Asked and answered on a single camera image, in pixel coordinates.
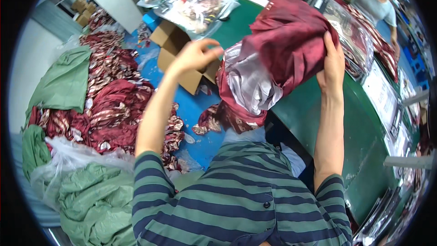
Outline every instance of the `sleeve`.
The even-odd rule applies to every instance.
[[[173,208],[170,202],[174,195],[174,185],[164,171],[161,156],[153,151],[138,156],[132,201],[132,226],[137,240],[160,211]]]
[[[315,198],[327,213],[327,215],[323,215],[325,219],[341,231],[342,236],[344,236],[341,240],[346,240],[350,245],[352,243],[352,230],[344,207],[343,177],[338,174],[327,177],[317,189]]]
[[[390,26],[396,27],[396,11],[393,6],[391,6],[389,13],[384,18],[385,22],[389,24]]]

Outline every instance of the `cardboard boxes stack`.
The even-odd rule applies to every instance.
[[[90,20],[91,15],[96,11],[96,4],[88,3],[86,0],[76,0],[71,8],[80,13],[80,15],[76,18],[76,22],[78,22],[82,27],[88,24],[88,20]]]

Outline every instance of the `maroon garment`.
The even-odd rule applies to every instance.
[[[336,30],[326,18],[301,0],[270,1],[250,29],[252,34],[242,41],[239,61],[258,52],[258,58],[270,72],[272,80],[281,87],[284,96],[323,69],[326,56],[323,36],[326,31],[331,32],[334,44],[339,43]],[[250,114],[236,103],[225,71],[226,52],[232,48],[225,51],[217,72],[222,99],[217,114],[204,112],[202,115],[215,117],[225,129],[232,127],[240,134],[263,126],[267,111]]]

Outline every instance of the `striped shirt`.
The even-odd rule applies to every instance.
[[[159,154],[135,162],[132,225],[138,245],[350,245],[343,179],[315,196],[270,144],[228,143],[196,183],[175,193]]]

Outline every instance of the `green table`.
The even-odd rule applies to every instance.
[[[262,7],[248,0],[232,11],[212,38],[228,48],[245,35]],[[383,166],[388,155],[384,144],[384,129],[361,85],[345,75],[344,85],[344,145],[343,177],[345,198],[352,215],[361,224],[377,197],[397,181],[393,170]],[[320,89],[314,78],[283,97],[271,110],[302,143],[309,154],[314,153],[320,119]]]

